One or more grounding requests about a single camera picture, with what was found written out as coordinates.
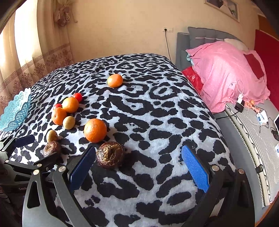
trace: silver bolt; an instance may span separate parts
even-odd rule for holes
[[[238,172],[239,172],[240,174],[244,174],[244,173],[245,173],[245,171],[244,171],[243,169],[239,169]]]
[[[213,165],[211,168],[215,172],[217,172],[219,170],[219,166],[217,166],[217,165]]]
[[[60,166],[58,169],[59,172],[64,172],[65,170],[66,170],[65,166]]]
[[[38,169],[35,169],[35,170],[33,171],[33,174],[34,174],[34,175],[37,175],[39,172],[40,172],[40,171],[39,171]]]

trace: pink blanket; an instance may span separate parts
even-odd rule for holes
[[[224,111],[226,102],[235,104],[239,91],[243,92],[245,101],[254,100],[255,104],[263,103],[269,97],[264,65],[255,51],[249,53],[261,64],[264,76],[260,79],[253,73],[244,52],[229,43],[207,43],[187,52],[193,60],[193,69],[204,84],[201,97],[212,113]]]

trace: tomato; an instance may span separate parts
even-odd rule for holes
[[[121,86],[122,83],[123,83],[123,78],[119,74],[113,74],[107,79],[107,84],[111,88],[119,87]]]
[[[54,105],[53,109],[58,108],[58,107],[61,107],[61,108],[62,108],[62,105],[59,104],[59,103],[57,103],[57,104]]]
[[[76,98],[79,103],[82,101],[82,94],[81,93],[75,93],[73,95],[73,97]]]

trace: gray headboard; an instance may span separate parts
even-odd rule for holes
[[[187,49],[192,49],[205,43],[223,41],[225,38],[241,41],[227,32],[215,29],[188,27],[188,31],[189,33],[177,33],[175,65],[180,71],[191,66],[191,63],[186,60],[187,52],[185,50]]]

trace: computer mouse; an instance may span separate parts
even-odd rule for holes
[[[274,138],[275,138],[277,141],[279,141],[279,134],[278,134],[277,130],[273,130],[273,129],[272,129],[271,132],[272,132]]]

